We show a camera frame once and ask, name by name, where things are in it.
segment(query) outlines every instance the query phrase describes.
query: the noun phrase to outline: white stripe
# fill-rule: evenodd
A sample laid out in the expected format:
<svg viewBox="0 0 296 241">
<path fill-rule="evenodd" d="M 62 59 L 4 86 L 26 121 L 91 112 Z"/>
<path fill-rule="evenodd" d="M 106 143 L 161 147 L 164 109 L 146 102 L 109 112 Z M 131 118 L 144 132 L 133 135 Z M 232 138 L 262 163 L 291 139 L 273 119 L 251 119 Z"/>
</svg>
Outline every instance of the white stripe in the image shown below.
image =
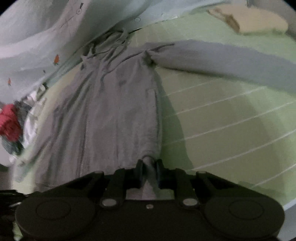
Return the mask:
<svg viewBox="0 0 296 241">
<path fill-rule="evenodd" d="M 148 43 L 149 41 L 148 41 L 148 37 L 147 37 L 147 31 L 144 32 L 144 35 L 145 35 L 145 40 L 146 40 L 145 43 Z"/>
<path fill-rule="evenodd" d="M 255 91 L 259 91 L 259 90 L 262 90 L 262 89 L 265 89 L 266 86 L 263 86 L 263 87 L 259 87 L 259 88 L 256 88 L 256 89 L 253 89 L 253 90 L 250 90 L 250 91 L 247 91 L 247 92 L 244 92 L 244 93 L 241 93 L 241 94 L 238 94 L 238 95 L 234 95 L 234 96 L 231 96 L 231 97 L 227 97 L 225 99 L 221 99 L 221 100 L 217 100 L 217 101 L 213 101 L 213 102 L 209 102 L 207 104 L 204 104 L 204 105 L 200 105 L 200 106 L 197 106 L 197 107 L 194 107 L 194 108 L 191 108 L 191 109 L 187 109 L 187 110 L 183 110 L 183 111 L 180 111 L 180 112 L 177 112 L 177 113 L 174 113 L 172 115 L 167 115 L 165 116 L 163 119 L 166 119 L 166 118 L 170 118 L 174 115 L 178 115 L 178 114 L 181 114 L 181 113 L 185 113 L 185 112 L 188 112 L 188 111 L 192 111 L 192 110 L 196 110 L 196 109 L 199 109 L 199 108 L 202 108 L 202 107 L 206 107 L 206 106 L 209 106 L 209 105 L 212 105 L 212 104 L 216 104 L 216 103 L 219 103 L 219 102 L 222 102 L 222 101 L 225 101 L 225 100 L 230 100 L 230 99 L 233 99 L 233 98 L 236 98 L 236 97 L 239 97 L 239 96 L 242 96 L 242 95 L 247 95 L 247 94 L 251 94 Z"/>
<path fill-rule="evenodd" d="M 137 36 L 138 36 L 138 35 L 135 34 L 135 38 L 136 38 L 136 46 L 139 47 L 139 44 L 138 44 L 138 37 L 137 37 Z"/>
<path fill-rule="evenodd" d="M 163 29 L 165 30 L 165 32 L 167 33 L 167 35 L 170 36 L 170 38 L 173 38 L 172 34 L 170 34 L 170 33 L 167 31 L 167 29 L 166 29 L 166 27 L 165 27 L 165 24 L 161 23 L 161 26 L 163 27 Z"/>
<path fill-rule="evenodd" d="M 290 166 L 289 168 L 287 168 L 287 169 L 281 171 L 280 173 L 276 174 L 275 176 L 273 176 L 273 177 L 271 177 L 271 178 L 268 178 L 268 179 L 266 179 L 266 180 L 264 180 L 264 181 L 262 181 L 262 182 L 259 182 L 259 183 L 255 184 L 255 185 L 252 186 L 250 189 L 253 189 L 253 188 L 257 187 L 257 186 L 260 186 L 260 185 L 262 185 L 262 184 L 264 184 L 264 183 L 267 183 L 267 182 L 269 182 L 269 181 L 271 181 L 271 180 L 277 178 L 278 176 L 282 175 L 283 173 L 285 173 L 285 172 L 291 170 L 291 169 L 294 168 L 294 167 L 296 167 L 296 163 L 295 163 L 294 165 Z"/>
<path fill-rule="evenodd" d="M 266 146 L 268 146 L 268 145 L 271 145 L 271 144 L 273 144 L 273 143 L 275 143 L 275 142 L 277 142 L 277 141 L 279 141 L 279 140 L 281 140 L 281 139 L 283 139 L 283 138 L 285 138 L 285 137 L 287 137 L 287 136 L 293 134 L 294 132 L 296 132 L 296 129 L 294 129 L 293 131 L 290 131 L 290 132 L 286 133 L 285 135 L 283 135 L 283 136 L 281 136 L 281 137 L 279 137 L 279 138 L 276 138 L 276 139 L 274 139 L 274 140 L 272 140 L 272 141 L 270 141 L 270 142 L 268 142 L 268 143 L 265 143 L 264 145 L 261 145 L 261 146 L 258 146 L 258 147 L 255 147 L 255 148 L 252 148 L 252 149 L 250 149 L 250 150 L 248 150 L 248 151 L 246 151 L 246 152 L 243 152 L 243 153 L 240 153 L 240 154 L 238 154 L 238 155 L 231 156 L 231 157 L 228 157 L 228 158 L 225 158 L 225 159 L 222 159 L 222 160 L 216 161 L 216 162 L 212 162 L 212 163 L 209 163 L 209 164 L 206 164 L 206 165 L 202 165 L 202 166 L 199 166 L 199 167 L 196 167 L 196 168 L 193 168 L 193 169 L 189 169 L 189 170 L 187 170 L 187 171 L 195 171 L 195 170 L 198 170 L 198 169 L 202 169 L 202 168 L 206 168 L 206 167 L 211 167 L 211 166 L 214 166 L 214 165 L 216 165 L 216 164 L 220 164 L 220 163 L 223 163 L 223 162 L 226 162 L 226 161 L 229 161 L 229 160 L 232 160 L 232 159 L 235 159 L 235 158 L 238 158 L 238 157 L 244 156 L 244 155 L 249 154 L 249 153 L 251 153 L 251 152 L 253 152 L 253 151 L 256 151 L 256 150 L 259 150 L 259 149 L 261 149 L 261 148 L 263 148 L 263 147 L 266 147 Z"/>
<path fill-rule="evenodd" d="M 169 78 L 172 78 L 172 76 L 179 76 L 180 74 L 182 74 L 182 72 L 170 72 L 166 77 L 162 78 L 161 75 L 160 75 L 160 79 L 161 81 L 164 81 L 166 79 L 169 79 Z"/>
<path fill-rule="evenodd" d="M 180 29 L 180 28 L 178 28 L 178 26 L 175 24 L 174 21 L 171 21 L 171 23 L 172 23 L 172 25 L 174 26 L 174 29 L 175 29 L 175 30 Z M 186 38 L 186 39 L 188 38 L 186 33 L 183 33 L 183 32 L 181 32 L 181 31 L 178 31 L 178 32 L 179 32 L 180 35 L 182 35 L 183 38 Z"/>
<path fill-rule="evenodd" d="M 292 101 L 292 102 L 289 102 L 289 103 L 283 104 L 283 105 L 281 105 L 281 106 L 278 106 L 278 107 L 276 107 L 276 108 L 273 108 L 273 109 L 268 110 L 268 111 L 266 111 L 266 112 L 263 112 L 263 113 L 261 113 L 261 114 L 258 114 L 258 115 L 255 115 L 255 116 L 249 117 L 249 118 L 244 119 L 244 120 L 240 120 L 240 121 L 238 121 L 238 122 L 231 123 L 231 124 L 226 125 L 226 126 L 218 127 L 218 128 L 211 129 L 211 130 L 206 131 L 206 132 L 203 132 L 203 133 L 199 133 L 199 134 L 196 134 L 196 135 L 190 136 L 190 137 L 186 137 L 186 138 L 178 139 L 178 140 L 175 140 L 175 141 L 172 141 L 172 142 L 169 142 L 169 143 L 165 143 L 165 144 L 163 144 L 163 146 L 168 146 L 168 145 L 171 145 L 171 144 L 174 144 L 174 143 L 177 143 L 177 142 L 186 141 L 186 140 L 189 140 L 189 139 L 192 139 L 192 138 L 196 138 L 196 137 L 199 137 L 199 136 L 202 136 L 202 135 L 205 135 L 205 134 L 209 134 L 209 133 L 212 133 L 212 132 L 215 132 L 215 131 L 220 131 L 220 130 L 223 130 L 223 129 L 225 129 L 225 128 L 231 127 L 231 126 L 235 126 L 235 125 L 238 125 L 238 124 L 244 123 L 244 122 L 249 121 L 249 120 L 251 120 L 251 119 L 255 119 L 255 118 L 260 117 L 260 116 L 262 116 L 262 115 L 266 115 L 266 114 L 268 114 L 268 113 L 270 113 L 270 112 L 276 111 L 276 110 L 278 110 L 278 109 L 280 109 L 280 108 L 283 108 L 283 107 L 285 107 L 285 106 L 287 106 L 287 105 L 293 104 L 294 102 L 295 102 L 295 101 Z"/>
<path fill-rule="evenodd" d="M 287 203 L 286 205 L 284 205 L 284 210 L 286 211 L 287 209 L 293 207 L 294 205 L 296 205 L 296 199 L 290 201 L 289 203 Z"/>
<path fill-rule="evenodd" d="M 182 92 L 182 91 L 189 90 L 189 89 L 192 89 L 192 88 L 195 88 L 195 87 L 201 86 L 201 85 L 206 85 L 206 84 L 209 84 L 209 83 L 212 83 L 212 82 L 215 82 L 215 81 L 216 81 L 216 80 L 211 80 L 211 81 L 208 81 L 208 82 L 200 83 L 200 84 L 195 85 L 195 86 L 191 86 L 191 87 L 188 87 L 188 88 L 185 88 L 185 89 L 178 90 L 178 91 L 176 91 L 176 92 L 169 93 L 169 94 L 167 94 L 167 95 L 163 95 L 162 97 L 170 96 L 170 95 L 172 95 L 172 94 L 176 94 L 176 93 L 180 93 L 180 92 Z"/>
</svg>

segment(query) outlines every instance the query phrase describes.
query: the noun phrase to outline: white cloth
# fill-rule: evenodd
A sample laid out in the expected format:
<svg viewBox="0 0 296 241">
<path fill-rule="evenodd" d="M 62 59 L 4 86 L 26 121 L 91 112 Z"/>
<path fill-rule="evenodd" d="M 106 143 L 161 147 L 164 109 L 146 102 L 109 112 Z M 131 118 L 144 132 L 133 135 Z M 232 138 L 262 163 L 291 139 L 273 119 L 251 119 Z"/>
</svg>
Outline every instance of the white cloth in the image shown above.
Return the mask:
<svg viewBox="0 0 296 241">
<path fill-rule="evenodd" d="M 45 91 L 45 86 L 41 85 L 39 88 L 33 90 L 31 94 L 26 96 L 24 103 L 31 107 L 35 106 L 36 102 L 40 99 L 40 97 L 43 95 Z"/>
<path fill-rule="evenodd" d="M 13 102 L 58 80 L 80 61 L 83 46 L 115 25 L 132 31 L 220 2 L 18 0 L 0 16 L 0 101 Z"/>
<path fill-rule="evenodd" d="M 46 98 L 35 103 L 35 106 L 29 112 L 23 128 L 23 147 L 27 148 L 34 140 L 38 130 L 38 117 L 45 105 Z"/>
<path fill-rule="evenodd" d="M 17 156 L 15 154 L 10 155 L 9 156 L 9 162 L 10 162 L 9 166 L 13 166 L 16 162 L 16 159 L 17 159 Z"/>
</svg>

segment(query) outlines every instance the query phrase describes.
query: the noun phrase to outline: light green blanket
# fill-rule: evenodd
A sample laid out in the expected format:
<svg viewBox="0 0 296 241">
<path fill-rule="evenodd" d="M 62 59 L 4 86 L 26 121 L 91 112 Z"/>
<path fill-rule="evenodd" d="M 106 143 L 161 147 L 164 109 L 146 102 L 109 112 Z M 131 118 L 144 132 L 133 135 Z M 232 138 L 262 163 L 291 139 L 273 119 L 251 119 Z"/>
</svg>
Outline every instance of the light green blanket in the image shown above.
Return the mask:
<svg viewBox="0 0 296 241">
<path fill-rule="evenodd" d="M 131 45 L 184 39 L 250 47 L 296 62 L 296 42 L 287 35 L 237 35 L 206 12 L 138 30 Z M 206 170 L 282 205 L 296 198 L 296 96 L 240 80 L 157 71 L 166 167 Z"/>
</svg>

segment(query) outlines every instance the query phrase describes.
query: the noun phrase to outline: hoodie sleeve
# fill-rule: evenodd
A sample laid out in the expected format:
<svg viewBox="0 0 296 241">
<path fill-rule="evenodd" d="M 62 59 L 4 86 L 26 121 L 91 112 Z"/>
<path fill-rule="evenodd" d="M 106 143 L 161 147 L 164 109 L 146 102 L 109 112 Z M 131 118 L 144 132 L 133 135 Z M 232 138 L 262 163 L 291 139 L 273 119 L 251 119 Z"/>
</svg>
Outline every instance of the hoodie sleeve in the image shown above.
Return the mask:
<svg viewBox="0 0 296 241">
<path fill-rule="evenodd" d="M 151 59 L 161 67 L 238 77 L 296 92 L 296 64 L 256 50 L 195 40 L 158 46 L 147 43 L 145 48 Z"/>
</svg>

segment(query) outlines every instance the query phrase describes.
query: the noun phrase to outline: gray hoodie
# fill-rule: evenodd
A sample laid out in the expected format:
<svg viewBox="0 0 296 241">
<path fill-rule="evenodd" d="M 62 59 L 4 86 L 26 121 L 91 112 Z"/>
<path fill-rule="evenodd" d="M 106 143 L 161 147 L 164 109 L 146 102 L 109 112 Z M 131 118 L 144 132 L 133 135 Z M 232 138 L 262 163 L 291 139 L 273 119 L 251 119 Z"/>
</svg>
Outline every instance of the gray hoodie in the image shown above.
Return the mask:
<svg viewBox="0 0 296 241">
<path fill-rule="evenodd" d="M 127 37 L 125 31 L 100 37 L 56 102 L 30 160 L 42 150 L 38 191 L 97 170 L 132 168 L 138 159 L 153 175 L 151 162 L 159 157 L 162 140 L 155 64 L 295 90 L 296 65 L 282 58 L 194 40 L 134 48 Z"/>
</svg>

